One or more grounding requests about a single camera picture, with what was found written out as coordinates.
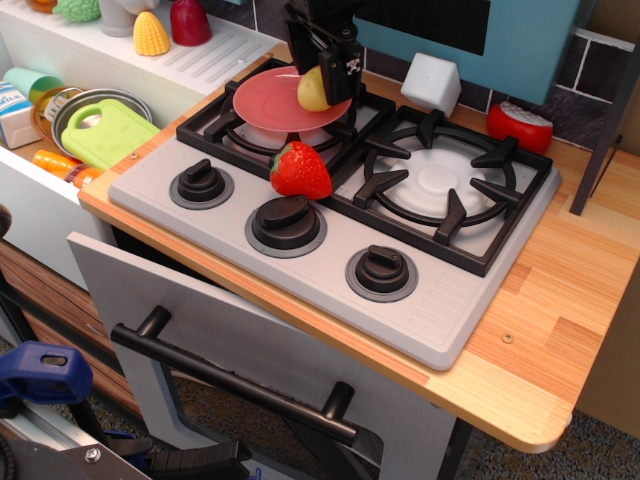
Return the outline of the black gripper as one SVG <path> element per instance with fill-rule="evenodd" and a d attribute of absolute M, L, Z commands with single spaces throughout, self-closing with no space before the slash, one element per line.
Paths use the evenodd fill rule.
<path fill-rule="evenodd" d="M 357 1 L 288 1 L 282 10 L 286 39 L 299 74 L 320 66 L 326 102 L 357 97 L 364 50 L 354 24 Z"/>

